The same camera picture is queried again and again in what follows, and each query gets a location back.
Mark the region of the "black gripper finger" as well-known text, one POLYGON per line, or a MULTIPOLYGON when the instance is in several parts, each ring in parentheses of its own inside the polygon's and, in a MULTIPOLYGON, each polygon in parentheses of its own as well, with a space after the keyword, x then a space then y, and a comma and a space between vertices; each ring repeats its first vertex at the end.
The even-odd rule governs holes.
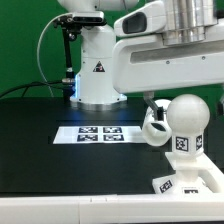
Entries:
POLYGON ((145 103, 153 110, 154 119, 162 121, 164 119, 164 109, 154 101, 154 93, 151 91, 144 92, 143 98, 145 103))
POLYGON ((224 93, 222 94, 217 106, 218 106, 217 107, 218 114, 224 115, 224 93))

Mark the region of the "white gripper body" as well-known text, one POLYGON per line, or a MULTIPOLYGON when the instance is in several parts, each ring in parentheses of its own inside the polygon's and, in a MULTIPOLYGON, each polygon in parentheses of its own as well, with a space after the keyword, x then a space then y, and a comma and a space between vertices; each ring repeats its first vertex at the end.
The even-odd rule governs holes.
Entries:
POLYGON ((161 35, 119 41, 112 80, 120 93, 224 83, 224 23, 206 28, 204 41, 165 46, 161 35))

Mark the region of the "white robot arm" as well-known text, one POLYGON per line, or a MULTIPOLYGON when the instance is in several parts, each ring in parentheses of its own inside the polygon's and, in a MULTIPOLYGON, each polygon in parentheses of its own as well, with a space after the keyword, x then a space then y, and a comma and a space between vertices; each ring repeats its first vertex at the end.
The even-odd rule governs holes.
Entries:
POLYGON ((224 18, 213 0, 153 0, 114 23, 119 93, 224 83, 224 18))

